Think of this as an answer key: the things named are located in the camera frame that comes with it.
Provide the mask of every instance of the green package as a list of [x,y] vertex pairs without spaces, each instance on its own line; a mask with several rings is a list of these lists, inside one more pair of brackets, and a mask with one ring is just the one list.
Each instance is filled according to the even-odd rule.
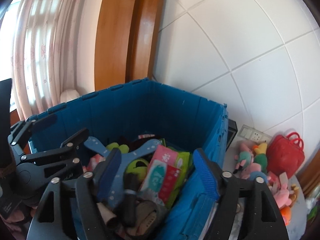
[[179,194],[184,180],[186,178],[187,171],[189,169],[191,154],[189,152],[178,152],[178,157],[175,162],[175,167],[180,169],[180,176],[178,177],[176,184],[174,185],[173,191],[171,192],[167,203],[165,204],[166,208],[171,209],[172,205]]

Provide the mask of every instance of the red bag handle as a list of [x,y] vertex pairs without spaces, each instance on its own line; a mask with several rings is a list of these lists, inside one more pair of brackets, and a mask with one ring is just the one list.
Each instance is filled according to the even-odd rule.
[[289,139],[292,135],[296,135],[296,136],[298,136],[298,138],[300,138],[300,134],[298,134],[297,132],[289,133],[289,134],[287,135],[287,138]]
[[292,139],[292,140],[289,140],[290,143],[292,144],[295,144],[297,145],[302,151],[304,149],[304,142],[303,140],[299,137],[299,138],[295,138],[295,139]]

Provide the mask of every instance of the electrical socket panel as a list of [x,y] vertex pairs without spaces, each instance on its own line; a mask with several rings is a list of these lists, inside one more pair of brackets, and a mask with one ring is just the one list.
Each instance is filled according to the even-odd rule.
[[260,132],[252,127],[249,127],[247,125],[242,126],[240,132],[238,133],[238,136],[258,144],[263,142],[266,142],[269,144],[272,139],[271,136],[263,132]]

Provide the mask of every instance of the red handbag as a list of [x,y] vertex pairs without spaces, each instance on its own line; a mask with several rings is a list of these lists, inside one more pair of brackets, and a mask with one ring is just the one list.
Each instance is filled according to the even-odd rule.
[[267,149],[267,171],[277,176],[286,172],[288,178],[291,178],[304,161],[303,148],[303,140],[297,132],[287,136],[277,135]]

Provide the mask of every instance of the blue wooden toy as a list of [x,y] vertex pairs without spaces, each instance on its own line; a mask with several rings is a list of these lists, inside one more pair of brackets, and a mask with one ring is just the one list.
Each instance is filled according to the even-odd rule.
[[[124,197],[123,190],[123,175],[127,166],[136,159],[154,152],[161,142],[157,139],[151,139],[142,145],[139,149],[121,155],[121,164],[113,180],[111,189],[108,195],[108,204],[111,208],[115,208]],[[84,146],[88,149],[100,154],[103,157],[108,157],[110,151],[95,137],[89,136],[84,142]]]

